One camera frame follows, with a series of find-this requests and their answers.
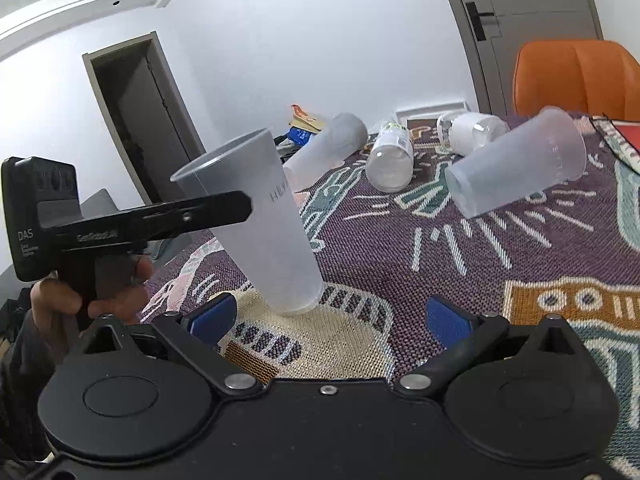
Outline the yellow labelled clear bottle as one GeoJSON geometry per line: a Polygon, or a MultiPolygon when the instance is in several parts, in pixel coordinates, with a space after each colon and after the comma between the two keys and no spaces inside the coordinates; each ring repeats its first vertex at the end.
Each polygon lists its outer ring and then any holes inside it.
{"type": "Polygon", "coordinates": [[[366,163],[370,185],[382,193],[400,192],[412,180],[413,164],[410,131],[393,120],[382,122],[366,163]]]}

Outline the blue white bag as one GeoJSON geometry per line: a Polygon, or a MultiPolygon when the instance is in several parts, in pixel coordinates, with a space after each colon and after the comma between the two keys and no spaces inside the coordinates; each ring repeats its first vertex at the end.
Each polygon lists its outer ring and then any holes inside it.
{"type": "Polygon", "coordinates": [[[294,144],[304,146],[314,137],[314,133],[305,129],[291,127],[288,129],[288,134],[286,136],[294,144]]]}

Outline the orange chair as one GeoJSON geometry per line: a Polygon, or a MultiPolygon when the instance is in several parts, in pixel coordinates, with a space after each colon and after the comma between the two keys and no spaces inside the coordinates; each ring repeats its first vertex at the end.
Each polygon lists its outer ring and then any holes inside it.
{"type": "Polygon", "coordinates": [[[614,41],[532,41],[516,57],[512,103],[521,116],[556,106],[636,122],[639,62],[614,41]]]}

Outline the dark open doorway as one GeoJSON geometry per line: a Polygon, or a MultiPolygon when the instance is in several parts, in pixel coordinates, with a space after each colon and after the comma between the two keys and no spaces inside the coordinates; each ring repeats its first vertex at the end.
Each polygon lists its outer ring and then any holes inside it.
{"type": "Polygon", "coordinates": [[[205,153],[156,32],[82,56],[108,133],[147,204],[182,200],[171,176],[205,153]]]}

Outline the red book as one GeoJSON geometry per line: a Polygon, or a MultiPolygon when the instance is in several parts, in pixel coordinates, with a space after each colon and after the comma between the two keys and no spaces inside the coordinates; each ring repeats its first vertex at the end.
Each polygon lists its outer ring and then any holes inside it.
{"type": "Polygon", "coordinates": [[[613,125],[636,152],[640,151],[640,124],[638,122],[614,120],[613,125]]]}

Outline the orange beige paper bag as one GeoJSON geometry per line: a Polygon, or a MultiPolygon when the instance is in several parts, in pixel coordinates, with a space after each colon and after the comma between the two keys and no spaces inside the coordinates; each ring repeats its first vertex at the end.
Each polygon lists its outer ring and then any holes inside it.
{"type": "Polygon", "coordinates": [[[326,123],[303,110],[298,104],[292,104],[292,119],[290,126],[310,133],[319,133],[324,129],[326,123]]]}

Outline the patterned woven table cloth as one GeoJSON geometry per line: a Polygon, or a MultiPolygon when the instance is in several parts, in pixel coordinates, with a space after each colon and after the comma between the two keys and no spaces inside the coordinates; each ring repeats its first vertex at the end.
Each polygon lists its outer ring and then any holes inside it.
{"type": "Polygon", "coordinates": [[[209,232],[157,267],[144,322],[188,313],[230,292],[235,326],[224,356],[258,378],[392,379],[442,348],[426,326],[441,296],[518,324],[564,316],[620,400],[606,460],[639,474],[639,159],[616,125],[579,118],[582,177],[467,219],[445,180],[454,156],[418,129],[414,177],[385,195],[357,153],[300,194],[304,228],[324,281],[318,306],[274,314],[209,232]]]}

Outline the frosted plastic cup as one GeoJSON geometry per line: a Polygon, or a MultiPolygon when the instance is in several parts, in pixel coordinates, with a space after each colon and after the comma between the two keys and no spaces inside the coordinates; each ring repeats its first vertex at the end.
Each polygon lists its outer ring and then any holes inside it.
{"type": "Polygon", "coordinates": [[[327,172],[360,151],[367,140],[368,130],[360,118],[350,113],[335,116],[326,128],[284,163],[292,192],[314,186],[327,172]]]}
{"type": "Polygon", "coordinates": [[[474,218],[582,177],[586,144],[574,119],[557,107],[464,156],[445,170],[448,191],[464,218],[474,218]]]}
{"type": "Polygon", "coordinates": [[[189,197],[245,193],[252,213],[213,229],[218,242],[277,314],[303,314],[319,303],[322,276],[269,129],[238,136],[170,180],[189,197]]]}

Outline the grey door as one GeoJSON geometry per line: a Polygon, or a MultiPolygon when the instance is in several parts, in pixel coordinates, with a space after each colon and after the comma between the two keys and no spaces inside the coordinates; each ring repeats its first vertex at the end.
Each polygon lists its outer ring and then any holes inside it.
{"type": "Polygon", "coordinates": [[[601,39],[594,0],[449,0],[468,59],[482,113],[514,112],[512,84],[516,56],[523,44],[537,40],[601,39]],[[465,3],[474,1],[484,18],[486,40],[477,42],[465,3]]]}

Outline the white plastic bottle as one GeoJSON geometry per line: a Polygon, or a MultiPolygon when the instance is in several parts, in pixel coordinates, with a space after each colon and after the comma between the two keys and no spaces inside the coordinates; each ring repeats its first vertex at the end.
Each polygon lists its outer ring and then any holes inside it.
{"type": "Polygon", "coordinates": [[[437,119],[436,130],[444,148],[466,156],[504,136],[510,128],[494,115],[454,110],[437,119]]]}

